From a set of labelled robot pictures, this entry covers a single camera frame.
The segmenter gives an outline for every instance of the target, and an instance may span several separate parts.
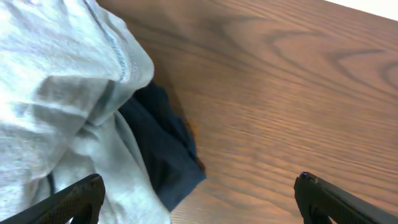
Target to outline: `black cloth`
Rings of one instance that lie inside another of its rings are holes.
[[[152,187],[172,211],[206,178],[192,135],[154,82],[136,91],[119,112],[136,138]]]

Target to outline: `light blue cloth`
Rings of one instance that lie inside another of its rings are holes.
[[[117,109],[153,64],[94,1],[0,2],[0,220],[88,174],[102,175],[100,223],[170,223]]]

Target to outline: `wooden table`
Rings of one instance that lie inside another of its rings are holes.
[[[174,223],[302,223],[310,171],[398,215],[398,22],[321,0],[117,0],[208,179]]]

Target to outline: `clothing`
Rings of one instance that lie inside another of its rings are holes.
[[[117,109],[153,76],[125,23],[94,1],[0,1],[0,220],[92,173],[100,223],[170,223]]]
[[[134,133],[157,196],[172,211],[206,178],[192,135],[154,82],[136,91],[119,112]]]

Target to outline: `crumpled fabric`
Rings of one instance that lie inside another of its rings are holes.
[[[94,1],[0,1],[0,220],[92,173],[100,223],[170,223],[119,108],[153,76],[125,23]]]
[[[174,115],[166,91],[153,81],[137,90],[119,112],[136,138],[155,193],[172,211],[206,178],[193,136]]]

